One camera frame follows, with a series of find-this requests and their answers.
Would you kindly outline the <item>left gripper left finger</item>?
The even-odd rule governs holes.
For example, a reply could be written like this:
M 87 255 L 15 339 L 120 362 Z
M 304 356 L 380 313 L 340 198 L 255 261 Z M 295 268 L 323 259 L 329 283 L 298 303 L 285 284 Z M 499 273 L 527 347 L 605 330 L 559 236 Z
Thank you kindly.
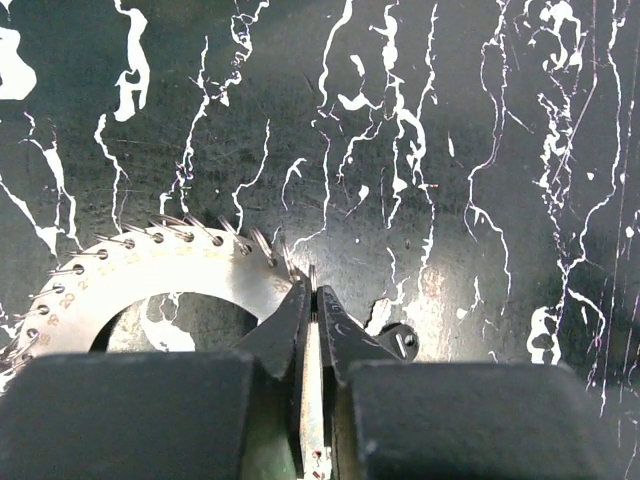
M 296 282 L 216 353 L 36 358 L 1 400 L 5 479 L 295 479 L 311 307 Z

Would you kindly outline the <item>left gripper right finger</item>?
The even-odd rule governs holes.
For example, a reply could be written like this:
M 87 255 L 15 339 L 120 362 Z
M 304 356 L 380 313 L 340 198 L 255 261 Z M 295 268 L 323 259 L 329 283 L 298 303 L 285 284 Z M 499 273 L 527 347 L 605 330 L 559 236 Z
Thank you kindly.
M 615 452 L 568 371 L 403 362 L 317 293 L 337 479 L 611 479 Z

